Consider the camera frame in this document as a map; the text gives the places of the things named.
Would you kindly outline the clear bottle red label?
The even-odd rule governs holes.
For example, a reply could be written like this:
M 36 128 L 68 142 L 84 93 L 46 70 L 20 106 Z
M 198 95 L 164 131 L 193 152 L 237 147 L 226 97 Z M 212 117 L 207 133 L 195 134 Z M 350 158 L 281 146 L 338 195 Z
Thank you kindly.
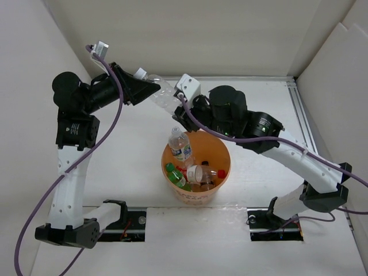
M 187 181 L 193 183 L 210 183 L 216 179 L 224 179 L 227 176 L 225 170 L 215 170 L 211 166 L 193 165 L 187 169 L 177 169 L 183 174 Z

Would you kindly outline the clear crushed unlabelled bottle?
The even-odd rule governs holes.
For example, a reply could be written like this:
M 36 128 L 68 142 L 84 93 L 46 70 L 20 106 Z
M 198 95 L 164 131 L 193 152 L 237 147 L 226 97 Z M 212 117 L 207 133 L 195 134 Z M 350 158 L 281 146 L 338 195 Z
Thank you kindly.
M 164 109 L 171 116 L 176 108 L 181 104 L 180 100 L 174 96 L 175 90 L 164 78 L 159 75 L 149 75 L 143 68 L 139 68 L 133 75 L 137 79 L 151 81 L 160 86 L 160 90 L 153 93 L 149 98 L 160 108 Z

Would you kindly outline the clear bottle black cap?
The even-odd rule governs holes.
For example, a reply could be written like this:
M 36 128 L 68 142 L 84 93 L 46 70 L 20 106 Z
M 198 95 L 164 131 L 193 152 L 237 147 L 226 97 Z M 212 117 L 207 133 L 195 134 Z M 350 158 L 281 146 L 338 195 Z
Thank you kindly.
M 213 168 L 205 169 L 202 173 L 202 180 L 200 184 L 201 191 L 209 191 L 215 188 L 215 180 L 217 178 L 217 172 Z

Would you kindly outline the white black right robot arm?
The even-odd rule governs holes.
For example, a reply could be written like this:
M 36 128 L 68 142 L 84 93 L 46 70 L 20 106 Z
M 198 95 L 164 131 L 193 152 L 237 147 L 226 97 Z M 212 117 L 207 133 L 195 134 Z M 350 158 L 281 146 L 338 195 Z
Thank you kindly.
M 282 123 L 264 112 L 250 111 L 246 96 L 232 86 L 217 86 L 208 96 L 199 85 L 175 85 L 174 96 L 182 106 L 174 118 L 188 131 L 203 129 L 221 139 L 233 141 L 244 149 L 263 155 L 299 175 L 302 185 L 282 197 L 274 197 L 262 221 L 266 228 L 282 227 L 308 209 L 329 213 L 347 202 L 352 167 L 334 164 L 297 141 Z

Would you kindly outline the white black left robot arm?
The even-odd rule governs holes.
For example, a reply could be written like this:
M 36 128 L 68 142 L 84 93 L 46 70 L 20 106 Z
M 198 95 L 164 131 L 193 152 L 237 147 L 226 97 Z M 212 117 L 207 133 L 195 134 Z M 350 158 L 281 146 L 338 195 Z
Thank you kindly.
M 120 100 L 137 105 L 160 86 L 134 77 L 118 64 L 109 64 L 113 76 L 104 73 L 87 84 L 73 72 L 62 72 L 52 82 L 53 101 L 58 107 L 56 145 L 57 184 L 48 221 L 35 229 L 35 239 L 56 246 L 91 249 L 109 224 L 116 228 L 128 222 L 124 201 L 106 200 L 87 217 L 83 216 L 83 194 L 87 168 L 97 145 L 99 119 L 94 112 Z

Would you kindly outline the clear bottle blue yellow label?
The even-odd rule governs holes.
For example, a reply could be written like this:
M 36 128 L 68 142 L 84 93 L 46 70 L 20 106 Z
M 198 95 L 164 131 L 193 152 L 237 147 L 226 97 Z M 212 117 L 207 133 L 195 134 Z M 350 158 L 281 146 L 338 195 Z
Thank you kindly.
M 178 126 L 173 127 L 168 144 L 174 158 L 179 162 L 187 161 L 192 156 L 191 145 L 187 134 Z

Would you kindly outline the green plastic soda bottle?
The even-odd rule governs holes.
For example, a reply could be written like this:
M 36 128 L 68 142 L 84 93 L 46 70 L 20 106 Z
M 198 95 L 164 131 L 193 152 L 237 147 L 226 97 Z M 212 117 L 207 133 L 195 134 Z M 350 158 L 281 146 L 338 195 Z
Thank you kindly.
M 171 183 L 182 190 L 191 191 L 191 187 L 183 174 L 172 163 L 167 163 L 165 170 Z

